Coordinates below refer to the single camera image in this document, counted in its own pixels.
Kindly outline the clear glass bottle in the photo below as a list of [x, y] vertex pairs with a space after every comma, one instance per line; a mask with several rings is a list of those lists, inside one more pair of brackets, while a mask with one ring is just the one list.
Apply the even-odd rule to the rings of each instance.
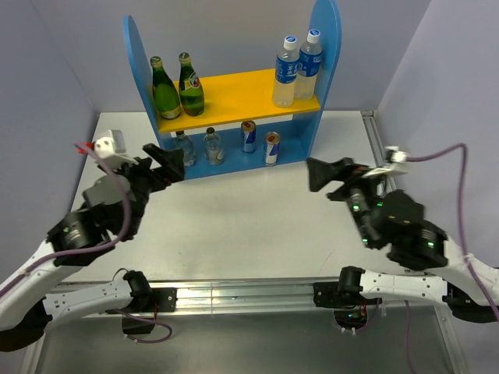
[[203, 138], [204, 151], [207, 161], [211, 165], [221, 164], [224, 160], [224, 150], [221, 137], [215, 132], [213, 127], [208, 127]]
[[183, 164], [185, 167], [191, 167], [196, 163], [196, 153], [193, 141], [185, 134], [183, 130], [175, 132], [175, 147], [183, 151]]

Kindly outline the Red Bull can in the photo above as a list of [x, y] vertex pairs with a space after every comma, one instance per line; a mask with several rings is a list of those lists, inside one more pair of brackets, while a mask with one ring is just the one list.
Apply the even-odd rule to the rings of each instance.
[[277, 163], [281, 137], [276, 132], [269, 132], [265, 136], [264, 163], [273, 166]]
[[241, 124], [242, 131], [242, 151], [252, 153], [255, 151], [256, 142], [256, 124], [254, 121], [244, 121]]

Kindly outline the green Perrier bottle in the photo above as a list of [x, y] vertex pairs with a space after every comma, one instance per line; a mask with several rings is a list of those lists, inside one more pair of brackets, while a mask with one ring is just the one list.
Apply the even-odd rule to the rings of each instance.
[[203, 87], [191, 62], [189, 53], [182, 52], [179, 55], [180, 77], [179, 96], [184, 112], [189, 116], [198, 116], [204, 112]]
[[174, 83], [164, 70], [159, 56], [150, 58], [153, 72], [153, 97], [157, 111], [162, 118], [172, 120], [181, 114], [180, 99]]

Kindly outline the blue and yellow wooden shelf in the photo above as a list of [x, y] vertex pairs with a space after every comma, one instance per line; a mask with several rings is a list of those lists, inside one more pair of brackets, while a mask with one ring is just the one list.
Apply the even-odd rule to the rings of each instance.
[[[140, 32], [133, 17], [124, 17], [122, 29], [129, 65], [159, 146], [166, 150], [174, 148], [172, 133], [177, 130], [196, 131], [191, 137], [196, 163], [187, 169], [186, 178], [264, 167], [265, 136], [269, 132], [276, 132], [281, 137], [279, 165], [304, 161], [310, 156], [342, 45], [342, 22], [336, 2], [315, 2], [309, 26], [320, 31], [323, 48], [315, 96], [311, 100], [296, 101], [288, 108], [274, 106], [271, 100], [273, 69], [208, 76], [200, 80], [207, 98], [207, 110], [197, 117], [181, 115], [166, 120], [154, 106], [153, 75]], [[241, 124], [250, 120], [257, 126], [255, 151], [245, 153], [242, 151]], [[203, 138], [208, 127], [213, 127], [221, 137], [224, 160], [218, 165], [209, 164], [205, 155]]]

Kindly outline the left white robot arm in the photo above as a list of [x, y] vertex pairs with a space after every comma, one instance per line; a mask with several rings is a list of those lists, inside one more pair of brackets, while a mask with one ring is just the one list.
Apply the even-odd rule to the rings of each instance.
[[37, 251], [1, 286], [1, 350], [18, 351], [57, 326], [95, 313], [130, 316], [152, 305], [154, 294], [142, 272], [94, 288], [53, 293], [67, 277], [134, 238], [150, 194], [185, 177], [182, 150], [143, 146], [145, 158], [129, 157], [98, 144], [80, 145], [104, 172], [83, 191], [83, 204], [64, 216]]

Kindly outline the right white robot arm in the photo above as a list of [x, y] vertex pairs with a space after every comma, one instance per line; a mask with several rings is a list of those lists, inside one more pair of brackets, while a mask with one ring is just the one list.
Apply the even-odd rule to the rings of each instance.
[[378, 192], [391, 176], [408, 173], [405, 153], [392, 151], [377, 168], [349, 157], [333, 163], [310, 157], [306, 165], [310, 191], [318, 192], [329, 182], [341, 183], [327, 198], [346, 203], [363, 245], [388, 248], [390, 261], [412, 271], [393, 275], [344, 266], [336, 281], [314, 284], [316, 306], [347, 309], [399, 299], [446, 305], [455, 318], [466, 322], [497, 321], [498, 270], [462, 254], [444, 230], [426, 220], [424, 205], [403, 190]]

